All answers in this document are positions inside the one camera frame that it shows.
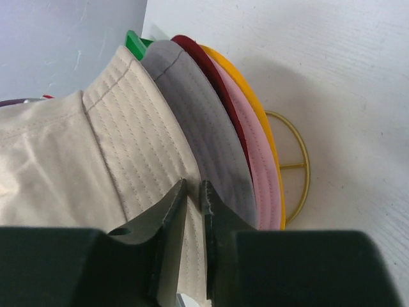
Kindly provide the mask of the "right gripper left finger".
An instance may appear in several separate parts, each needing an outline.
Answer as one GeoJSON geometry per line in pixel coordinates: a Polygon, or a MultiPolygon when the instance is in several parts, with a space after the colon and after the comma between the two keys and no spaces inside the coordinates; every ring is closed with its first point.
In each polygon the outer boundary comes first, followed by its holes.
{"type": "Polygon", "coordinates": [[[154,206],[108,235],[121,243],[115,306],[174,306],[187,213],[187,182],[179,180],[154,206]]]}

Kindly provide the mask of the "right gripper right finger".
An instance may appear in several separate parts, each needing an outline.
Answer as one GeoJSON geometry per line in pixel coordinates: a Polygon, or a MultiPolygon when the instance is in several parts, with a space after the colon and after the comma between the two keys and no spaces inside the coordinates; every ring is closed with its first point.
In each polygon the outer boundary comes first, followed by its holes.
{"type": "Polygon", "coordinates": [[[206,261],[206,298],[211,301],[235,301],[237,283],[236,232],[254,231],[220,198],[209,180],[201,182],[199,202],[203,218],[206,261]]]}

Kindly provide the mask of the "pink bucket hat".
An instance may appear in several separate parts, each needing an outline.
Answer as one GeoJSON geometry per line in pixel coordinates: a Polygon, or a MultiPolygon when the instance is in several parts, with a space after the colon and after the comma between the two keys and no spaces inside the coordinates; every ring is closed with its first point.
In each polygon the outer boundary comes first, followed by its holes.
{"type": "Polygon", "coordinates": [[[242,127],[258,210],[259,230],[283,230],[279,176],[265,132],[251,104],[233,78],[214,59],[242,127]]]}

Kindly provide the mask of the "grey bucket hat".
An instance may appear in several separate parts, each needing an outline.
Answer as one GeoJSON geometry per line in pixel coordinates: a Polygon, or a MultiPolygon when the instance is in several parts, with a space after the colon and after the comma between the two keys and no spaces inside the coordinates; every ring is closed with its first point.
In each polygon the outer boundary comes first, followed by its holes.
{"type": "Polygon", "coordinates": [[[247,224],[258,223],[251,173],[236,130],[208,78],[180,45],[153,42],[141,61],[178,120],[203,180],[247,224]]]}

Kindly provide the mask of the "beige bucket hat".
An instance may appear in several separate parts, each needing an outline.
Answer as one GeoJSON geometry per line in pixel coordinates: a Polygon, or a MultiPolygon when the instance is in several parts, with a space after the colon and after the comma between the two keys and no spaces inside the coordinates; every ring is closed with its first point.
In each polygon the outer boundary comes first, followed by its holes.
{"type": "Polygon", "coordinates": [[[111,231],[187,181],[179,293],[206,306],[201,177],[165,98],[117,49],[82,91],[1,108],[1,224],[111,231]]]}

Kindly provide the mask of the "yellow bucket hat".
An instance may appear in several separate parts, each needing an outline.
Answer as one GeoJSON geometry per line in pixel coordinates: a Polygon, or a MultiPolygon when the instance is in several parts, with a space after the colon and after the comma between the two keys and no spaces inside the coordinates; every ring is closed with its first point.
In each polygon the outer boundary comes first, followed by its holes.
{"type": "Polygon", "coordinates": [[[218,64],[224,68],[227,73],[233,78],[233,80],[239,85],[240,89],[243,91],[244,95],[246,98],[248,98],[251,107],[256,113],[256,116],[258,117],[258,120],[265,132],[265,136],[268,140],[268,143],[270,145],[270,149],[272,151],[275,165],[277,168],[278,176],[279,176],[279,185],[280,185],[280,191],[281,191],[281,203],[282,203],[282,224],[283,228],[285,229],[285,220],[286,220],[286,209],[285,209],[285,202],[284,202],[284,196],[283,194],[283,188],[282,188],[282,178],[281,178],[281,171],[279,169],[279,159],[278,159],[278,154],[277,150],[275,147],[274,143],[274,138],[273,134],[270,128],[270,124],[268,122],[268,118],[265,114],[265,110],[263,109],[263,106],[259,102],[257,96],[253,92],[252,88],[249,86],[248,82],[245,80],[243,75],[236,69],[236,67],[231,64],[223,55],[219,54],[217,51],[207,47],[207,46],[202,46],[201,47],[205,53],[211,58],[212,60],[214,59],[218,64]]]}

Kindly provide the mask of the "dark red bucket hat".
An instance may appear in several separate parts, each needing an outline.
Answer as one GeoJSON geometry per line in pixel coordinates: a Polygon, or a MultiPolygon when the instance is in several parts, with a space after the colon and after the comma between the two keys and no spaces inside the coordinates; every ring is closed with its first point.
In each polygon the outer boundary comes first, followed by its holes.
{"type": "Polygon", "coordinates": [[[171,40],[167,103],[179,121],[200,174],[216,185],[228,175],[252,186],[245,137],[228,91],[198,44],[178,35],[171,40]]]}

